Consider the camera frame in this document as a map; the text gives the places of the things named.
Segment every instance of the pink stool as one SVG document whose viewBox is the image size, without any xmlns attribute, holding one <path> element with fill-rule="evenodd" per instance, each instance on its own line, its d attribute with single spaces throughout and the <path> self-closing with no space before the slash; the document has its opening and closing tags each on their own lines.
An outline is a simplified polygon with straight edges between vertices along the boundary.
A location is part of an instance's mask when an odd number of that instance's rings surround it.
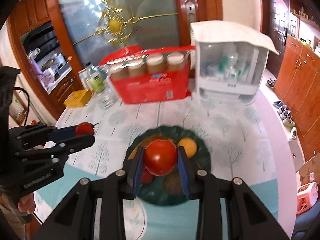
<svg viewBox="0 0 320 240">
<path fill-rule="evenodd" d="M 312 208 L 318 199 L 318 185 L 311 182 L 298 187 L 298 205 L 297 214 Z"/>
</svg>

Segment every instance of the white lid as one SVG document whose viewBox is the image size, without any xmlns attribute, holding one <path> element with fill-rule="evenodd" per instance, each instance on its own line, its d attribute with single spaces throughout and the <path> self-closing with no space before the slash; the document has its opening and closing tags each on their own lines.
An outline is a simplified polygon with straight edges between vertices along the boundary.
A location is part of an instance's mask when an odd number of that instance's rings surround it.
<svg viewBox="0 0 320 240">
<path fill-rule="evenodd" d="M 184 55 L 181 52 L 173 52 L 167 56 L 167 62 L 170 65 L 177 65 L 182 63 L 184 60 Z"/>
<path fill-rule="evenodd" d="M 110 67 L 111 73 L 118 73 L 122 70 L 123 62 L 114 63 Z"/>
<path fill-rule="evenodd" d="M 126 67 L 129 69 L 138 69 L 143 65 L 143 58 L 136 58 L 129 60 L 129 62 L 126 64 Z"/>
<path fill-rule="evenodd" d="M 147 64 L 149 66 L 159 65 L 163 62 L 163 55 L 161 53 L 151 54 L 147 57 Z"/>
<path fill-rule="evenodd" d="M 191 23 L 192 34 L 198 42 L 244 41 L 253 46 L 266 48 L 279 55 L 270 37 L 240 23 L 228 21 L 204 21 Z"/>
</svg>

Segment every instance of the small red tomato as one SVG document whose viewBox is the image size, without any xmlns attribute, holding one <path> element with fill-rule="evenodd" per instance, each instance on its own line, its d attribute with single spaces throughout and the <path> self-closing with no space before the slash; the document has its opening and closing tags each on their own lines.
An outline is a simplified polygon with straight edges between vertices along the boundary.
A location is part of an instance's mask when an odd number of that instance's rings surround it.
<svg viewBox="0 0 320 240">
<path fill-rule="evenodd" d="M 155 176 L 167 175 L 177 164 L 177 147 L 169 140 L 154 140 L 144 152 L 144 165 Z"/>
<path fill-rule="evenodd" d="M 94 125 L 88 122 L 82 122 L 77 125 L 75 135 L 91 134 L 94 135 Z"/>
<path fill-rule="evenodd" d="M 142 171 L 141 182 L 144 184 L 149 184 L 150 182 L 152 182 L 152 180 L 153 175 L 144 167 Z"/>
</svg>

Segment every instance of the dark green bowl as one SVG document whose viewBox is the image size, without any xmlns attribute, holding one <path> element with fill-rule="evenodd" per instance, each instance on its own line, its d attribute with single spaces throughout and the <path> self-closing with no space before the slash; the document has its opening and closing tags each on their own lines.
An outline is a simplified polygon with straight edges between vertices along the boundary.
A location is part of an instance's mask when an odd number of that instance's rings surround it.
<svg viewBox="0 0 320 240">
<path fill-rule="evenodd" d="M 153 134 L 164 134 L 166 137 L 173 139 L 175 145 L 185 137 L 190 137 L 197 143 L 197 152 L 191 158 L 195 160 L 201 167 L 201 169 L 211 172 L 211 159 L 210 154 L 205 146 L 203 140 L 201 140 L 194 132 L 191 130 L 184 130 L 180 126 L 160 126 L 156 129 L 147 130 L 144 134 L 138 136 L 130 147 L 127 149 L 127 153 L 124 160 L 127 160 L 133 149 L 142 142 L 145 138 Z M 162 181 L 165 176 L 157 177 L 150 184 L 142 184 L 138 197 L 144 201 L 154 204 L 157 206 L 174 206 L 179 205 L 187 201 L 184 195 L 170 195 L 167 194 L 162 186 Z"/>
</svg>

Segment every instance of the screw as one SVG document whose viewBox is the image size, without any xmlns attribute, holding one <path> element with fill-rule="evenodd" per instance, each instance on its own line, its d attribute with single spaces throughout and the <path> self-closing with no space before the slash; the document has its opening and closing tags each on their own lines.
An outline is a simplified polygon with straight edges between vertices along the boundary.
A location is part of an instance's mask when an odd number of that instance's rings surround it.
<svg viewBox="0 0 320 240">
<path fill-rule="evenodd" d="M 125 171 L 124 170 L 117 170 L 116 171 L 116 175 L 117 176 L 123 176 L 125 174 Z"/>
<path fill-rule="evenodd" d="M 236 184 L 236 185 L 241 185 L 242 182 L 243 182 L 243 181 L 242 181 L 242 179 L 240 179 L 240 178 L 234 178 L 234 179 L 233 179 L 233 183 Z"/>
<path fill-rule="evenodd" d="M 198 171 L 197 171 L 197 174 L 198 174 L 199 176 L 205 176 L 205 175 L 207 175 L 207 172 L 206 172 L 205 170 L 198 170 Z"/>
<path fill-rule="evenodd" d="M 87 185 L 89 183 L 89 179 L 88 178 L 82 178 L 80 181 L 81 185 Z"/>
</svg>

